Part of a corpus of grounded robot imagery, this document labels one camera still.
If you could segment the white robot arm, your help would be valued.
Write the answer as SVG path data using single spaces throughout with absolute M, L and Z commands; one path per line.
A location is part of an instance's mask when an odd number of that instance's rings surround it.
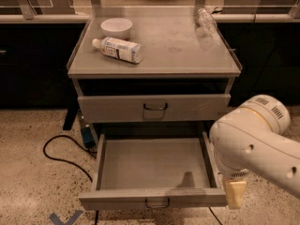
M 290 122 L 279 100 L 258 95 L 211 126 L 209 139 L 231 209 L 241 207 L 249 173 L 300 198 L 300 142 L 283 136 Z

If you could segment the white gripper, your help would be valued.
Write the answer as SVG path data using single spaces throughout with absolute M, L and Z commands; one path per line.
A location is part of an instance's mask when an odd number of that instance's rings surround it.
M 225 177 L 222 181 L 226 201 L 230 209 L 240 209 L 246 193 L 247 182 L 243 180 L 249 175 L 247 169 L 232 169 L 226 166 L 221 160 L 217 161 L 219 172 Z

